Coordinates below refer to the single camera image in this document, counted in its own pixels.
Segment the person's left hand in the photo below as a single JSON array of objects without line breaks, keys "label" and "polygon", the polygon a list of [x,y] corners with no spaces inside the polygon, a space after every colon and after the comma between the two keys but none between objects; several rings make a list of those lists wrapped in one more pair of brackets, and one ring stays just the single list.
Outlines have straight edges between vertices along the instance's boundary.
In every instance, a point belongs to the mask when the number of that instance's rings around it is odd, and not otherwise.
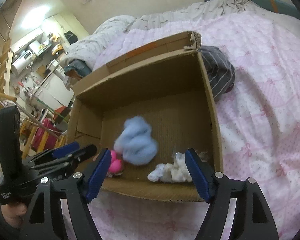
[{"label": "person's left hand", "polygon": [[20,228],[26,212],[27,206],[24,203],[9,203],[1,206],[4,220],[15,229]]}]

